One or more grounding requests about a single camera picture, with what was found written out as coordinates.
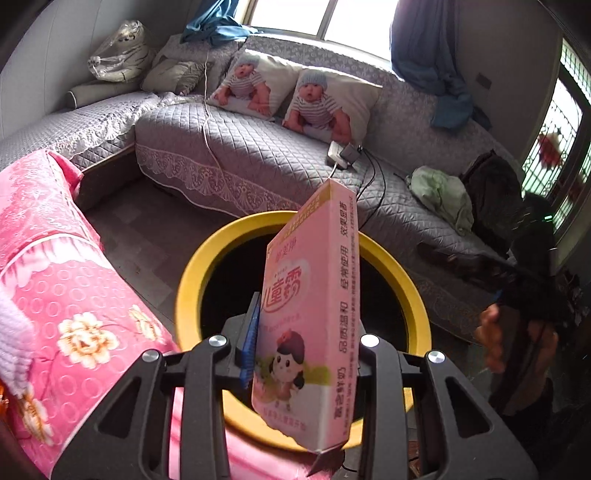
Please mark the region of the person's right hand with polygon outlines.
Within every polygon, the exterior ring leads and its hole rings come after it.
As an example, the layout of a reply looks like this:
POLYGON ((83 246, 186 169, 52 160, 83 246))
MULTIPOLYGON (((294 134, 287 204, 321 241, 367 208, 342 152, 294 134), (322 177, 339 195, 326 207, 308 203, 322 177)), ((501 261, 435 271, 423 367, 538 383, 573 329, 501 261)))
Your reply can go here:
MULTIPOLYGON (((531 322, 528 325, 528 334, 538 345, 534 373, 543 375, 556 355, 558 333, 551 326, 531 322)), ((486 350, 486 366, 495 374, 501 374, 506 369, 512 336, 512 328, 506 322, 506 315, 501 313, 501 307, 498 304, 490 305, 480 314, 480 325, 476 329, 476 337, 486 350)))

